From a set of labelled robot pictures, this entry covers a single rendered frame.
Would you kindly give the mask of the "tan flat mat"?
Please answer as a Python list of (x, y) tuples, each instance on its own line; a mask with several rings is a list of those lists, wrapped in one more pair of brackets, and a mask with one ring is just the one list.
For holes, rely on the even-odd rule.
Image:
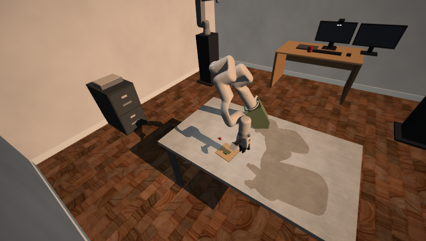
[[(215, 153), (229, 162), (239, 152), (239, 150), (236, 149), (236, 151), (233, 151), (229, 147), (230, 147), (230, 145), (225, 143)], [(227, 152), (227, 154), (225, 154), (225, 152)]]

